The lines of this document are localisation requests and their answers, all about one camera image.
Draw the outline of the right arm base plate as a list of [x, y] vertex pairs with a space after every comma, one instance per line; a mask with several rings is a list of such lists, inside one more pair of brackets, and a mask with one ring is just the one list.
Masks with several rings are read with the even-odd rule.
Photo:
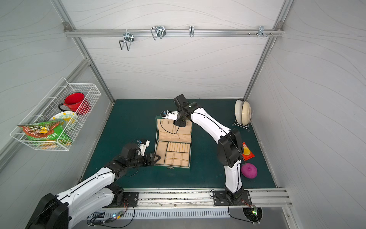
[[215, 206], [251, 206], [252, 200], [249, 191], [239, 190], [235, 194], [231, 194], [224, 190], [211, 190], [210, 196]]

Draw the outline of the green jewelry box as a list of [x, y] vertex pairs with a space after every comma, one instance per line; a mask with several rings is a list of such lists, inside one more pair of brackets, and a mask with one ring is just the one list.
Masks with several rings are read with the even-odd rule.
[[170, 119], [156, 118], [155, 154], [160, 157], [157, 166], [188, 169], [191, 165], [192, 122], [184, 127], [174, 125]]

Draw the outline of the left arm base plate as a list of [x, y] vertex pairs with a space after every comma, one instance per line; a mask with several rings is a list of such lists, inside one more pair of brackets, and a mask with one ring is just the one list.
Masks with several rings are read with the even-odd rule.
[[120, 192], [118, 194], [115, 194], [114, 199], [112, 201], [112, 205], [114, 207], [124, 207], [124, 208], [126, 208], [128, 205], [136, 207], [138, 198], [139, 198], [138, 192]]

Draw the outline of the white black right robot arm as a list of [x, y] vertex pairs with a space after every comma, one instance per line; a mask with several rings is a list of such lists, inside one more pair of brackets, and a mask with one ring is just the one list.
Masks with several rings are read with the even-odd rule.
[[190, 120], [205, 130], [217, 144], [217, 157], [224, 166], [226, 195], [232, 200], [243, 193], [240, 167], [243, 159], [243, 141], [237, 129], [229, 129], [211, 117], [198, 103], [190, 103], [183, 94], [173, 100], [177, 107], [175, 121]]

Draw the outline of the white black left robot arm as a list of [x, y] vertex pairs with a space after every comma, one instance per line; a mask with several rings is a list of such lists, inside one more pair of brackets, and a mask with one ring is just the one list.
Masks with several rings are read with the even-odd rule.
[[146, 153], [148, 140], [126, 144], [121, 153], [76, 186], [57, 195], [45, 195], [39, 201], [28, 229], [71, 229], [97, 210], [123, 201], [123, 188], [116, 181], [129, 169], [154, 166], [160, 156]]

